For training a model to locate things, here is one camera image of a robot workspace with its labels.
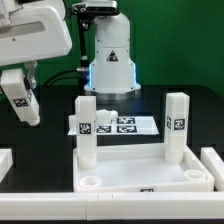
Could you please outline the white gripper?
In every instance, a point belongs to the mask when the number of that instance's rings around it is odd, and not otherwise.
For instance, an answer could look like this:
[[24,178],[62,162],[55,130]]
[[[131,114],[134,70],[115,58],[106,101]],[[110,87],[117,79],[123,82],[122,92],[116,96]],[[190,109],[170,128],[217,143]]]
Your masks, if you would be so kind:
[[64,56],[72,48],[63,0],[0,0],[0,66],[25,63],[27,89],[35,89],[35,60]]

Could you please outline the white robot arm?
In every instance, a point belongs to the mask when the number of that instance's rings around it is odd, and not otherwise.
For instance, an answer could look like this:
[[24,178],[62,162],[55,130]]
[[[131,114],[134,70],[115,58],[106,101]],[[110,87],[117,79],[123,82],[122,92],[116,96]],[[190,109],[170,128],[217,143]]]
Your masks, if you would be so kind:
[[122,99],[140,89],[130,58],[130,22],[116,0],[0,0],[0,66],[23,63],[25,84],[36,87],[37,62],[69,53],[65,20],[77,18],[80,62],[75,71],[88,94]]

